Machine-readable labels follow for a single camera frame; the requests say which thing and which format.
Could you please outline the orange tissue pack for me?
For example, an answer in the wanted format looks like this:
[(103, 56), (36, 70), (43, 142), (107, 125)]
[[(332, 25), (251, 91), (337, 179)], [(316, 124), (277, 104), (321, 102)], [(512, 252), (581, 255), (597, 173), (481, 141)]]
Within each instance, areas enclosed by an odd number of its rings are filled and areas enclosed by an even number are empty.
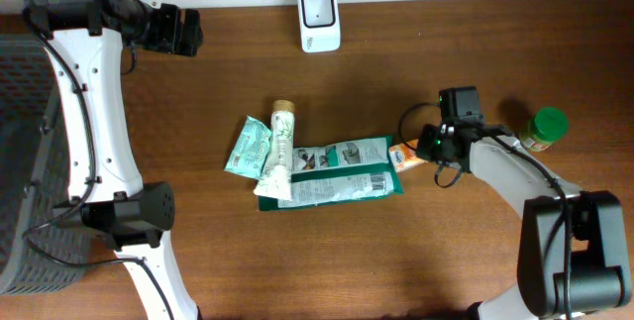
[(391, 146), (388, 149), (389, 157), (394, 166), (394, 169), (401, 173), (413, 167), (416, 167), (420, 164), (426, 163), (425, 160), (420, 159), (416, 155), (416, 147), (418, 145), (418, 140), (408, 141), (407, 144), (413, 149), (408, 148), (404, 143)]

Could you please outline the green lid jar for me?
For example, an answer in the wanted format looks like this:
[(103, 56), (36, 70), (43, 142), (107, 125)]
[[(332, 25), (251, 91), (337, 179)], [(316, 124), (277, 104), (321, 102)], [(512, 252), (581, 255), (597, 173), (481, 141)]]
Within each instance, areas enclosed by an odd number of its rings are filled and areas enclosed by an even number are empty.
[(522, 146), (531, 152), (542, 152), (559, 141), (569, 130), (569, 119), (560, 109), (539, 109), (518, 134)]

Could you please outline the light green wipes packet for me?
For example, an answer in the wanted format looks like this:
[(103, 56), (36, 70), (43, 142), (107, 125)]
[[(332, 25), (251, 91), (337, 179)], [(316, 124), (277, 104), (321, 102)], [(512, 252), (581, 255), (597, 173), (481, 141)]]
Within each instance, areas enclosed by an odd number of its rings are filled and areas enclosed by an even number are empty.
[(248, 116), (229, 156), (225, 171), (259, 179), (270, 151), (271, 130), (261, 121)]

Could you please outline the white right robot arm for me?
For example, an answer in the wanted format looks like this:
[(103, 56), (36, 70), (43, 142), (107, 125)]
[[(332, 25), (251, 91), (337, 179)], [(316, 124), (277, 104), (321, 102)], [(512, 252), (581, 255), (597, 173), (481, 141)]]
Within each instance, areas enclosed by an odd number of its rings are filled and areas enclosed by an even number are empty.
[(556, 176), (502, 125), (487, 125), (473, 86), (440, 91), (441, 122), (419, 137), (419, 158), (471, 174), (522, 221), (516, 282), (467, 316), (580, 319), (626, 306), (633, 280), (622, 206), (609, 191), (584, 191)]

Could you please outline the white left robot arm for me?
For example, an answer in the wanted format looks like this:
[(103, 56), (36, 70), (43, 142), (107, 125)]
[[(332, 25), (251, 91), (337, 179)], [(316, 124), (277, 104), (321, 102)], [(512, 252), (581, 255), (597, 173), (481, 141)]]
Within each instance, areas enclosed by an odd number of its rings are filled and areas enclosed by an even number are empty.
[(52, 224), (100, 239), (151, 319), (197, 319), (172, 248), (172, 188), (144, 182), (129, 141), (123, 50), (194, 56), (200, 15), (164, 0), (24, 0), (55, 73), (70, 156), (68, 198)]

